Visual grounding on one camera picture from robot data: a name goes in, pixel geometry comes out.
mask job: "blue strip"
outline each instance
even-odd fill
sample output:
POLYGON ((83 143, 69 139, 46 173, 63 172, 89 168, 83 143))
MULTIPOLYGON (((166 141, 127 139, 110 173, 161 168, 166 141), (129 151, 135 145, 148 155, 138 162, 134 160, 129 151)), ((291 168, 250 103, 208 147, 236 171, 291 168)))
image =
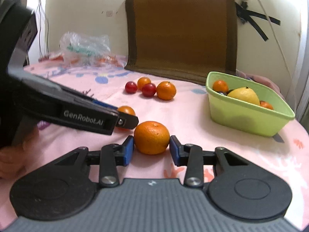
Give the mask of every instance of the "blue strip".
POLYGON ((129 140, 128 144, 125 147, 125 155, 123 160, 123 166, 127 166, 130 164, 132 155, 133 155, 133 148, 134 148, 134 140, 133 137, 129 140))
POLYGON ((98 104, 98 105, 101 105, 101 106, 104 106, 104 107, 107 107, 107 108, 111 108, 111 109, 114 109, 114 110, 118 109, 117 107, 115 107, 113 105, 106 104, 106 103, 98 101, 98 100, 93 100, 92 103, 95 103, 95 104, 98 104))
POLYGON ((179 156, 179 150, 178 150, 178 146, 176 145, 176 143, 174 142, 174 140, 170 137, 170 153, 172 155, 173 161, 175 166, 180 166, 180 156, 179 156))

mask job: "orange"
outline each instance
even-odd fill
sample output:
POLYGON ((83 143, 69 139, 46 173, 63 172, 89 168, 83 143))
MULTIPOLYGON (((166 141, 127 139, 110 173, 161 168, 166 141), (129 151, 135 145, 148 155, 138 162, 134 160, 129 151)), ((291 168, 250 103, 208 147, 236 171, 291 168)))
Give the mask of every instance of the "orange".
POLYGON ((163 81, 157 86, 157 96, 162 100, 171 100, 176 95, 176 87, 171 82, 163 81))
POLYGON ((270 109, 270 110, 273 110, 273 106, 270 103, 267 103, 265 101, 260 101, 260 106, 267 108, 267 109, 270 109))
POLYGON ((144 154, 163 153, 170 142, 170 133, 161 123, 146 121, 134 131, 134 144, 144 154))
POLYGON ((137 88, 138 88, 139 90, 142 90, 143 86, 144 86, 145 84, 149 84, 149 83, 151 83, 150 78, 141 77, 141 78, 137 81, 137 88))
POLYGON ((135 111, 131 107, 127 106, 127 105, 123 105, 123 106, 119 107, 117 110, 119 112, 135 116, 135 111))
POLYGON ((229 90, 228 84, 223 80, 217 80, 213 84, 214 91, 222 91, 227 93, 229 90))

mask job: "gray ribbed surface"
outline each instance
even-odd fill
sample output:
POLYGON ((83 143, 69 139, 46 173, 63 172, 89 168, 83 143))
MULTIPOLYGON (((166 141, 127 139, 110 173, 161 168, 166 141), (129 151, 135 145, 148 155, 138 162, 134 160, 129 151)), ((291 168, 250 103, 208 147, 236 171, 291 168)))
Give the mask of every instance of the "gray ribbed surface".
POLYGON ((65 231, 296 232, 298 230, 284 219, 262 224, 232 220, 214 209, 202 191, 183 187, 178 179, 125 179, 119 187, 102 189, 86 210, 71 218, 55 222, 36 222, 20 217, 4 232, 65 231))

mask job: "black circular disc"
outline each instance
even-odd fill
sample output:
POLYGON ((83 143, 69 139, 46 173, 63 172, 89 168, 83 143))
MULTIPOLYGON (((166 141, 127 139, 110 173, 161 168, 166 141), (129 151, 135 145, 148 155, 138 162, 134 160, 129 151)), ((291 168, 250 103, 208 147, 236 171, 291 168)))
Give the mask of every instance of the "black circular disc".
POLYGON ((212 180, 208 195, 226 213, 250 220, 281 216, 292 200, 289 185, 262 168, 231 168, 212 180))
POLYGON ((95 184, 80 172, 55 168, 34 172, 11 188, 10 200, 18 216, 40 221, 64 219, 83 210, 95 195, 95 184))

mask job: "pink tablecloth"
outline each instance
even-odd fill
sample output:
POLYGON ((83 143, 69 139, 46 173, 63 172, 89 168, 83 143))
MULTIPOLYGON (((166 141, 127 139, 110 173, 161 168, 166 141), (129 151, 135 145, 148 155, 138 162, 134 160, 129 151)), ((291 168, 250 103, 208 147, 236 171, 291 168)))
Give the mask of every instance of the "pink tablecloth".
MULTIPOLYGON (((164 124, 181 143, 194 143, 211 151, 224 146, 279 175, 289 183, 293 192, 286 219, 299 229, 309 223, 309 137, 296 120, 289 122, 273 138, 265 138, 214 123, 210 118, 208 95, 205 87, 200 85, 171 80, 177 88, 177 95, 173 101, 163 102, 156 97, 145 99, 140 93, 124 93, 126 82, 137 82, 142 74, 123 68, 62 68, 52 63, 42 63, 27 69, 79 91, 91 89, 89 94, 108 104, 129 105, 140 122, 153 120, 164 124)), ((166 80, 150 75, 149 78, 155 84, 166 80)), ((106 144, 122 143, 131 134, 132 131, 116 130, 111 136, 105 136, 50 125, 40 131, 38 140, 25 144, 31 150, 26 172, 77 147, 87 146, 90 150, 99 150, 106 144)), ((185 167, 174 166, 169 151, 156 156, 134 151, 131 164, 118 170, 121 179, 178 177, 182 181, 185 173, 185 167)), ((205 166, 204 175, 206 182, 213 179, 210 166, 205 166)), ((92 167, 90 179, 98 181, 98 167, 92 167)), ((0 180, 0 229, 16 218, 9 201, 13 182, 0 180)))

